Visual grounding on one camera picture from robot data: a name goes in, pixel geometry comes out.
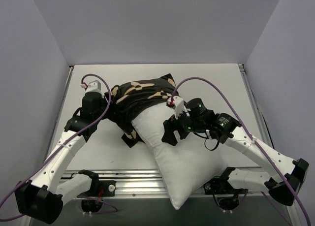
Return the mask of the black floral pillowcase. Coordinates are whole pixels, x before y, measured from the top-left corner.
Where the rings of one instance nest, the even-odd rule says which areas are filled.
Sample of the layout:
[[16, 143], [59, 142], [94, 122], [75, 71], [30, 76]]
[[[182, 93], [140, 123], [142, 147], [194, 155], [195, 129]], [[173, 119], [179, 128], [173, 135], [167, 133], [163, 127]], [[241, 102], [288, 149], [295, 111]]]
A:
[[124, 143], [132, 148], [142, 139], [131, 121], [145, 109], [167, 101], [175, 87], [175, 80], [170, 73], [155, 79], [115, 85], [111, 92], [104, 94], [106, 98], [111, 98], [111, 102], [103, 119], [115, 123], [124, 133], [122, 136]]

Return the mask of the white pillow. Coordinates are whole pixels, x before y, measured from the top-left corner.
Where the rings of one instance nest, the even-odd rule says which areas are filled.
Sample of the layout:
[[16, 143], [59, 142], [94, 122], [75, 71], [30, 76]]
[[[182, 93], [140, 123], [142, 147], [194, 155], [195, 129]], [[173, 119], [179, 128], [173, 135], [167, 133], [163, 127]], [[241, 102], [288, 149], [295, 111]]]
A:
[[173, 113], [165, 103], [159, 103], [142, 111], [131, 123], [152, 151], [170, 201], [178, 210], [195, 190], [223, 173], [227, 165], [219, 150], [207, 150], [193, 134], [176, 146], [164, 143], [163, 122]]

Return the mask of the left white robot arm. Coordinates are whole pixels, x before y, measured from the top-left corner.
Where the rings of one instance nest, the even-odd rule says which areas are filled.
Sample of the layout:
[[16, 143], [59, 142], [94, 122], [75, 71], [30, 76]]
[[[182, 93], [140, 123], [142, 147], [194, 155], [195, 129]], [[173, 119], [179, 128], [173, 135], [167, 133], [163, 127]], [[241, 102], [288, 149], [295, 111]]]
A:
[[21, 214], [52, 224], [63, 207], [78, 195], [94, 196], [99, 191], [98, 175], [82, 171], [71, 180], [60, 183], [76, 153], [96, 131], [111, 103], [110, 93], [85, 92], [79, 115], [67, 121], [61, 137], [43, 165], [14, 191]]

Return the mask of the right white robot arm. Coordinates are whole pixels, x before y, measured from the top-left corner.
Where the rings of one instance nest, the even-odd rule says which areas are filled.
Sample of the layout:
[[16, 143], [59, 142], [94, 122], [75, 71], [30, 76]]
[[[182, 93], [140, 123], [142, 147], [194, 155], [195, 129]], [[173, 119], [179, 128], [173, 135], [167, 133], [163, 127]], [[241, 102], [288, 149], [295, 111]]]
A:
[[205, 134], [206, 139], [233, 148], [262, 168], [263, 171], [258, 172], [227, 167], [219, 177], [221, 191], [263, 192], [282, 205], [293, 205], [309, 168], [306, 160], [287, 157], [250, 136], [238, 120], [229, 114], [207, 109], [200, 98], [185, 102], [175, 96], [168, 98], [166, 105], [174, 109], [174, 114], [163, 122], [163, 142], [177, 145], [175, 131], [180, 139], [185, 139], [189, 133]]

